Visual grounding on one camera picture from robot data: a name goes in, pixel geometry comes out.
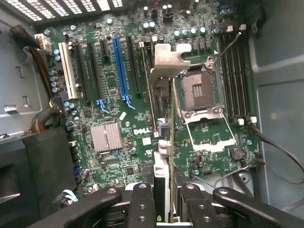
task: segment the blue pcie slot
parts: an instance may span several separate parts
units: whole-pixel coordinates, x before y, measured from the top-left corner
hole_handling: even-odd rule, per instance
[[[131,106],[131,97],[129,96],[129,91],[127,87],[127,81],[126,81],[126,75],[125,75],[124,63],[123,63],[123,55],[120,49],[119,38],[117,37],[113,38],[113,46],[114,46],[116,63],[117,63],[120,88],[122,91],[122,99],[127,103],[129,108],[135,109],[133,106]]]

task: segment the white pci slot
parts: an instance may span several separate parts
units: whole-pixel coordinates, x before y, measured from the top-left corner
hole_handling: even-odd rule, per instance
[[[67,89],[68,98],[70,100],[77,99],[78,94],[75,88],[75,77],[72,67],[70,51],[67,49],[68,45],[66,43],[59,43],[58,45],[59,45],[63,72],[66,79],[66,86],[67,86],[66,89]]]

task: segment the green circuit board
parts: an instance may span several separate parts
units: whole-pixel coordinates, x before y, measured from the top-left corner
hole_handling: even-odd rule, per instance
[[[139,42],[147,39],[151,40],[152,37],[156,36],[156,43],[171,44],[172,50],[179,43],[190,43],[192,45],[191,53],[182,55],[182,58],[190,60],[191,65],[205,63],[209,56],[217,58],[221,52],[219,38],[212,31],[217,27],[221,28],[225,23],[239,22],[242,18],[238,16],[237,10],[228,18],[221,17],[221,9],[214,7],[209,1],[207,2],[201,2],[195,9],[191,9],[191,14],[187,18],[185,10],[181,11],[178,6],[173,6],[173,20],[171,22],[163,22],[162,8],[159,7],[156,8],[158,15],[155,19],[151,19],[150,12],[148,16],[145,16],[142,8],[138,8],[134,9],[133,12],[120,13],[118,15],[104,14],[98,18],[94,18],[94,20],[73,21],[73,25],[76,26],[73,30],[70,27],[71,23],[58,23],[52,27],[48,27],[53,49],[58,48],[58,43],[60,42],[72,41],[74,49],[76,45],[79,45],[83,52],[91,102],[86,102],[83,89],[80,88],[77,90],[79,98],[70,101],[76,104],[76,108],[73,111],[77,111],[77,114],[72,115],[70,110],[66,111],[65,115],[68,121],[73,122],[74,130],[71,134],[76,142],[73,150],[77,154],[81,171],[85,169],[90,170],[89,177],[84,181],[85,194],[88,194],[92,190],[91,188],[94,184],[102,188],[108,185],[125,186],[132,182],[139,182],[142,180],[142,167],[153,163],[152,154],[158,150],[159,137],[154,134],[151,125],[152,115],[149,99],[147,98],[147,82]],[[155,22],[155,28],[145,30],[143,24],[151,21]],[[201,27],[206,28],[204,35],[200,34]],[[191,28],[195,28],[197,31],[194,36],[190,33],[187,37],[181,35],[183,30],[189,32]],[[180,32],[180,38],[174,37],[175,31]],[[69,34],[68,39],[63,35],[64,32]],[[117,70],[114,45],[111,39],[106,38],[106,35],[119,37],[120,39],[123,64],[126,72],[126,84],[131,97],[131,104],[135,109],[129,108],[126,102],[122,100],[121,82]],[[127,36],[131,36],[133,39],[134,60],[138,70],[138,84],[140,85],[141,95],[136,94],[126,43]],[[102,55],[100,40],[106,40],[107,42],[108,59],[105,59]],[[244,45],[242,45],[241,51],[244,54],[243,60],[246,69],[248,105],[250,106],[251,114],[254,115],[254,95],[246,45],[246,33],[242,35],[242,40]],[[200,42],[204,42],[205,48],[200,48]],[[96,103],[99,95],[93,79],[94,66],[92,66],[90,55],[87,51],[88,43],[92,43],[95,50],[98,79],[100,80],[102,97],[105,100],[105,109],[109,114],[103,112]],[[71,53],[71,58],[75,80],[81,84],[81,70],[75,51]],[[58,72],[57,87],[60,89],[59,94],[62,97],[66,97],[67,88],[63,72],[60,70],[60,63],[54,60],[54,56],[49,57],[48,63],[50,69]],[[221,61],[218,61],[219,75],[216,75],[215,72],[209,73],[212,78],[215,103],[220,103],[220,99],[222,99],[223,105],[228,105],[225,90],[230,90],[230,88],[225,86],[221,64]],[[175,86],[180,103],[184,106],[181,77],[176,78]],[[160,116],[160,118],[166,119],[166,113],[165,111],[165,116]],[[232,124],[232,119],[229,118],[228,113],[225,112],[225,116],[236,138],[236,145],[241,147],[247,154],[245,158],[246,163],[250,166],[255,166],[256,163],[253,158],[255,157],[255,153],[258,152],[258,139],[245,126],[235,126]],[[198,170],[199,175],[207,175],[228,172],[240,167],[239,162],[231,159],[229,151],[233,146],[226,146],[222,152],[201,151],[203,165],[198,167],[187,127],[178,115],[176,115],[175,120],[176,134],[174,147],[176,149],[174,163],[175,166],[183,169],[186,178],[194,170]],[[119,123],[123,148],[103,153],[96,152],[93,147],[91,128],[109,123]],[[217,142],[231,139],[231,134],[223,119],[192,123],[189,124],[189,128],[196,144],[216,144]],[[136,149],[136,154],[132,155],[129,153],[131,148]]]

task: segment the silver heatsink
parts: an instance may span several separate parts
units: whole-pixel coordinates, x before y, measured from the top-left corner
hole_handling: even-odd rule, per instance
[[[96,152],[117,150],[123,147],[118,123],[104,124],[91,128]]]

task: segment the black pcie slot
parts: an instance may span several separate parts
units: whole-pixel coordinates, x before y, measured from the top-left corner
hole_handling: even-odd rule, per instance
[[[99,44],[100,44],[100,50],[101,50],[102,57],[104,59],[109,59],[108,47],[107,47],[106,41],[105,40],[100,40]]]
[[[242,81],[243,81],[243,88],[244,88],[244,99],[245,99],[245,107],[246,107],[246,112],[245,114],[251,113],[250,110],[250,100],[249,100],[249,90],[248,90],[248,79],[246,75],[246,68],[245,68],[245,62],[243,61],[244,55],[243,51],[241,49],[241,45],[244,45],[245,47],[247,46],[247,41],[244,37],[240,37],[240,40],[237,42],[237,48],[238,48],[238,53],[240,56],[240,63],[241,63],[241,75],[242,75]]]
[[[91,63],[92,63],[92,67],[93,67],[93,78],[94,78],[96,89],[97,89],[98,99],[102,99],[103,98],[103,93],[102,93],[102,90],[101,90],[97,59],[96,59],[96,55],[95,55],[95,52],[94,52],[93,43],[88,43],[87,44],[87,49],[88,49],[89,56],[90,56]]]
[[[89,87],[89,81],[87,78],[87,73],[85,68],[86,65],[84,60],[84,54],[79,44],[76,45],[76,54],[77,54],[78,65],[80,67],[80,78],[81,78],[82,89],[84,92],[85,102],[91,102],[90,87]]]
[[[219,48],[221,51],[223,51],[225,49],[225,42],[224,42],[224,38],[222,36],[219,37]],[[223,70],[223,78],[224,78],[224,86],[225,86],[225,97],[226,97],[226,103],[227,103],[226,109],[228,111],[229,116],[234,116],[226,59],[227,59],[227,56],[224,54],[221,58],[221,62],[222,62],[222,70]]]
[[[132,71],[132,75],[133,75],[133,79],[134,79],[134,83],[135,83],[135,91],[136,91],[136,94],[140,94],[141,87],[140,87],[140,83],[139,83],[138,72],[137,72],[137,67],[136,67],[136,62],[135,62],[132,38],[130,36],[128,36],[128,37],[126,37],[126,41],[127,41],[129,58],[130,58],[131,71]]]

